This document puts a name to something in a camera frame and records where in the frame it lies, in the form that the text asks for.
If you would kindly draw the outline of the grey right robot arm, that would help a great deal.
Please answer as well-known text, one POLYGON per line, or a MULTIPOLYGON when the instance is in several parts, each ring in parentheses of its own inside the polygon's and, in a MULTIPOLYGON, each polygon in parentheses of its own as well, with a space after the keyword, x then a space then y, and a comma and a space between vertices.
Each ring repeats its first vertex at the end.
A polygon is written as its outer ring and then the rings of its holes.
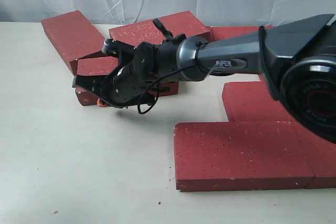
POLYGON ((132 46, 106 39, 102 52, 118 66, 104 76, 76 75, 73 87, 123 109, 152 108, 164 82, 200 82, 208 76, 259 74, 269 94, 303 127, 335 142, 335 21, 321 14, 271 29, 209 42, 200 36, 174 36, 159 19, 164 39, 132 46))

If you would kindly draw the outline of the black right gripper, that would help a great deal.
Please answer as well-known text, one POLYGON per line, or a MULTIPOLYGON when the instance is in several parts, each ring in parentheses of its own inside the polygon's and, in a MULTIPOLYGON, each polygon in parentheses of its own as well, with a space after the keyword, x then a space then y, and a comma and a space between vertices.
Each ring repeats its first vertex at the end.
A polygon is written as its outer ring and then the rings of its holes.
POLYGON ((157 95, 169 92, 162 83, 178 82, 178 45, 165 41, 159 45, 142 42, 134 55, 122 55, 118 66, 105 76, 76 75, 73 87, 83 88, 98 97, 100 108, 152 105, 157 95))

